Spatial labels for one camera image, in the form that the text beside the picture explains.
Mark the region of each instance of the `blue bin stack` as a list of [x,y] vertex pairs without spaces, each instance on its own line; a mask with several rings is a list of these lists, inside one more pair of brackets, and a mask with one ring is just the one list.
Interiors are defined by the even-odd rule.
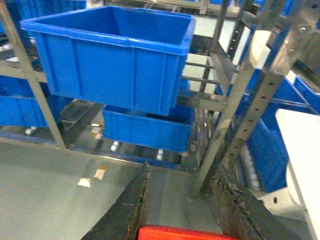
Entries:
[[194,110],[176,106],[192,16],[106,6],[21,21],[54,95],[106,105],[104,136],[184,152]]
[[[260,73],[260,69],[255,70],[246,94],[239,104],[236,115],[240,119],[246,112],[249,95]],[[276,111],[287,109],[318,114],[316,107],[319,105],[316,97],[317,95],[312,93],[300,78],[296,77],[294,84],[285,78],[249,137],[247,146],[266,192],[271,193],[287,186],[286,169],[289,156],[276,120]]]
[[[41,87],[53,117],[58,122],[60,112],[72,99],[50,95],[45,83],[42,83]],[[48,126],[27,80],[0,76],[0,109],[0,125]]]

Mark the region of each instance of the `metal shelving rack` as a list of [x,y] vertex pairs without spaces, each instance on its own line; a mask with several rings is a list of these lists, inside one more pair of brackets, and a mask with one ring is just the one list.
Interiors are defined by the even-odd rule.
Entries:
[[[205,136],[204,139],[196,139],[198,142],[197,153],[181,158],[182,163],[198,162],[198,164],[191,164],[196,167],[199,165],[193,186],[193,193],[198,194],[205,185],[206,178],[215,173],[217,166],[223,164],[232,169],[235,165],[236,158],[272,96],[294,66],[297,58],[301,58],[301,52],[306,47],[309,37],[314,34],[320,16],[320,7],[317,0],[296,0],[290,15],[284,18],[279,15],[285,0],[268,0],[263,11],[259,14],[256,14],[255,11],[247,11],[248,6],[252,5],[250,0],[243,1],[241,7],[228,6],[229,0],[223,0],[221,6],[210,4],[209,0],[199,2],[184,0],[132,1],[172,5],[199,10],[200,14],[212,12],[217,15],[213,37],[195,35],[191,44],[192,53],[207,57],[206,64],[186,63],[187,65],[204,68],[203,78],[183,76],[190,81],[200,82],[200,89],[199,91],[191,91],[189,94],[180,93],[177,100],[179,105],[196,108],[196,131],[200,131]],[[99,7],[107,4],[112,4],[112,2],[87,0],[87,7]],[[219,43],[226,18],[235,20],[235,28],[227,52],[223,50]],[[75,101],[72,103],[73,108],[81,110],[77,117],[66,114],[64,124],[56,124],[40,87],[41,82],[45,83],[47,81],[45,74],[42,71],[35,70],[31,64],[32,59],[37,57],[36,51],[24,47],[4,0],[0,0],[0,20],[18,58],[18,62],[0,60],[0,75],[28,80],[53,136],[52,139],[44,139],[0,131],[0,142],[44,149],[51,148],[53,151],[63,151],[75,156],[121,162],[128,165],[151,160],[124,152],[103,152],[101,151],[104,144],[103,139],[97,140],[93,148],[77,146],[75,144],[76,139],[91,124],[100,111],[101,105]],[[232,60],[245,27],[251,29],[247,53],[235,66]],[[252,102],[244,117],[235,121],[235,112],[266,47],[269,47],[271,52],[250,96]],[[215,70],[217,79],[208,79],[211,70]],[[224,95],[205,93],[207,84],[220,85]],[[216,128],[209,124],[210,119],[208,118],[211,115],[208,115],[207,111],[221,113]],[[177,155],[168,153],[168,158],[171,157],[176,158]],[[172,169],[181,170],[181,168],[175,166]]]

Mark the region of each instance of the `concrete floor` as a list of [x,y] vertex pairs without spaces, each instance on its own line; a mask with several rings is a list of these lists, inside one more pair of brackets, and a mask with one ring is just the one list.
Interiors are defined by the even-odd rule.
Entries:
[[[137,168],[0,143],[0,239],[79,240],[103,216]],[[93,179],[106,166],[103,180]],[[192,175],[151,171],[149,224],[221,232],[212,196],[189,198]],[[79,186],[81,178],[91,187]]]

